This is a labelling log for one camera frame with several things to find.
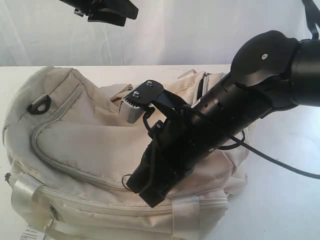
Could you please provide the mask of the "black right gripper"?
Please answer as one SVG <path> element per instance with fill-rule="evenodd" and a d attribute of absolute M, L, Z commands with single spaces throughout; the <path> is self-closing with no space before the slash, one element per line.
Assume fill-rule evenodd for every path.
<path fill-rule="evenodd" d="M 127 187 L 154 208 L 169 191 L 192 173 L 200 160 L 200 118 L 166 119 L 152 130 L 152 141 L 126 182 Z"/>

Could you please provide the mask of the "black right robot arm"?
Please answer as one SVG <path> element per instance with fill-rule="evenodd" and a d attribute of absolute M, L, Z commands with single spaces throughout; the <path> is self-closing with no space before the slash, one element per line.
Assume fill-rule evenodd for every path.
<path fill-rule="evenodd" d="M 127 180 L 127 187 L 150 206 L 161 203 L 211 152 L 235 147 L 236 135 L 257 119 L 320 104 L 320 41 L 299 41 L 271 30 L 247 41 L 233 58 L 230 72 L 195 105 L 147 80 L 124 97 L 129 122 L 146 123 L 155 110 L 166 116 L 147 126 L 151 143 Z"/>

